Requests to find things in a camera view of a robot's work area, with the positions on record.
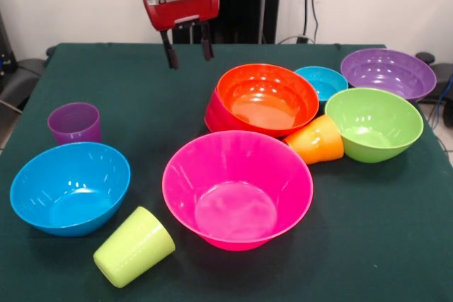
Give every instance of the lime green bowl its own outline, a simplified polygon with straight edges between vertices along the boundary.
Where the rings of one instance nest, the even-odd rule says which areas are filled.
[[[423,132],[423,119],[407,100],[375,88],[350,88],[326,103],[326,114],[337,124],[345,153],[363,163],[395,157]]]

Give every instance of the light blue bowl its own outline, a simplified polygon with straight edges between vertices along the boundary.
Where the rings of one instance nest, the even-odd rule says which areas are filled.
[[[107,222],[130,183],[126,158],[110,146],[64,144],[34,157],[11,186],[15,213],[56,236],[84,236]]]
[[[295,72],[304,77],[315,88],[320,102],[326,102],[337,92],[348,88],[348,81],[345,77],[326,67],[308,66]]]

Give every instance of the white wall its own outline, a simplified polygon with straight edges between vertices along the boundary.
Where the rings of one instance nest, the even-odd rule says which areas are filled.
[[[453,62],[453,0],[315,0],[318,42],[385,43]],[[280,0],[277,40],[302,33],[304,0]],[[309,19],[312,37],[314,21]]]
[[[142,0],[0,0],[16,57],[58,42],[158,42]]]
[[[142,0],[0,0],[0,9],[19,59],[63,41],[160,42]],[[453,60],[453,0],[316,0],[316,9],[318,42],[382,42]],[[281,0],[277,39],[301,33],[303,17],[303,0]]]

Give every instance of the plastic bowl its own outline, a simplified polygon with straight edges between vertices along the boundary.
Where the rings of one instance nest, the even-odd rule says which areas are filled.
[[[185,227],[225,250],[259,247],[299,223],[313,197],[308,167],[287,145],[223,131],[183,146],[168,162],[164,200]]]
[[[399,155],[423,132],[423,119],[413,105],[375,88],[337,93],[327,102],[326,114],[340,129],[345,153],[363,163]]]
[[[411,101],[424,98],[437,82],[434,71],[425,62],[388,49],[349,54],[341,63],[341,73],[356,88],[379,88]]]
[[[224,107],[219,98],[217,87],[212,91],[211,101],[206,108],[205,124],[211,132],[247,130],[246,124]]]
[[[304,77],[315,88],[321,102],[326,102],[337,92],[348,88],[348,81],[345,77],[326,67],[308,66],[295,72]]]
[[[314,87],[295,72],[268,64],[247,64],[226,72],[217,85],[225,108],[247,130],[286,136],[310,122],[319,109]]]
[[[118,210],[130,167],[104,144],[64,144],[34,157],[16,175],[10,200],[15,213],[56,236],[84,236]]]

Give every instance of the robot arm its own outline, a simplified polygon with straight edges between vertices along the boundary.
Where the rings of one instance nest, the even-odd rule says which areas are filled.
[[[176,51],[168,40],[168,30],[200,25],[202,48],[206,60],[213,58],[208,20],[219,14],[219,0],[143,0],[149,20],[161,33],[168,65],[179,67]]]

